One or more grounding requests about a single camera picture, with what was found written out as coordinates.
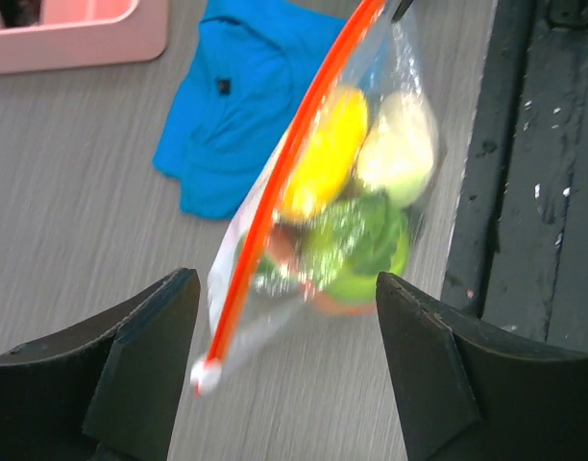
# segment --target blue cloth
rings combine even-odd
[[[181,210],[234,215],[345,21],[283,0],[209,0],[154,165],[181,182]]]

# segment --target ziplock bag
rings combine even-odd
[[[438,133],[399,0],[363,0],[235,214],[208,275],[212,390],[271,339],[375,309],[402,275],[438,170]]]

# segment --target toy fruit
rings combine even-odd
[[[246,238],[247,234],[239,240],[234,253],[235,260],[240,258]],[[298,236],[293,229],[280,225],[271,229],[266,249],[252,280],[252,287],[257,293],[279,296],[300,286],[297,241]]]
[[[360,149],[355,181],[367,192],[386,190],[396,206],[409,206],[429,184],[436,149],[437,129],[425,97],[392,93]]]
[[[339,196],[367,134],[368,116],[359,89],[342,85],[331,93],[283,193],[282,219],[304,222]]]
[[[349,305],[371,303],[380,272],[403,273],[409,238],[406,216],[385,193],[338,202],[313,221],[303,264],[317,291]]]

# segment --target gray wooden surface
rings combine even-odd
[[[299,3],[345,16],[356,1]],[[437,295],[493,0],[416,4],[448,157],[411,279]],[[179,187],[151,164],[204,7],[172,0],[170,44],[155,62],[0,77],[0,352],[176,267],[206,277],[226,225],[182,216]],[[190,361],[208,343],[205,306]],[[405,459],[377,318],[282,341],[205,400],[185,388],[170,459]]]

